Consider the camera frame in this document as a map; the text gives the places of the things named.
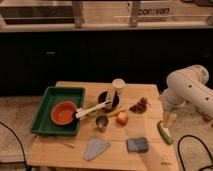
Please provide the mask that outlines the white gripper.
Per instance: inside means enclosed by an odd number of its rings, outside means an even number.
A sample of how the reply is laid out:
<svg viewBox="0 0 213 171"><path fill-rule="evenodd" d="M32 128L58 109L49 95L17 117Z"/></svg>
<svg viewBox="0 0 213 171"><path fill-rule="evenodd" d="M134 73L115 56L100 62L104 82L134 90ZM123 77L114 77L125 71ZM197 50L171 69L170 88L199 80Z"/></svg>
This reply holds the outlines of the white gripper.
<svg viewBox="0 0 213 171"><path fill-rule="evenodd" d="M185 101L172 90L164 90L160 95L160 101L163 110L166 111L163 113L163 127L170 128L177 117L175 112L170 111L182 107Z"/></svg>

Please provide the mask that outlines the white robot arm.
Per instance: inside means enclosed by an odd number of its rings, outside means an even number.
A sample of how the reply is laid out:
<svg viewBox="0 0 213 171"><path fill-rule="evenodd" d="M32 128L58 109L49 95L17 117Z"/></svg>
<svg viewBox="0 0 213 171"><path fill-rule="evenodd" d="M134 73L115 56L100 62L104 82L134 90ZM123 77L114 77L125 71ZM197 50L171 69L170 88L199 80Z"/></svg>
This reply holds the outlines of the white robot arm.
<svg viewBox="0 0 213 171"><path fill-rule="evenodd" d="M160 95L162 107L171 111L185 102L213 117L213 90L206 86L209 72L202 65L192 65L171 72L166 78L167 88Z"/></svg>

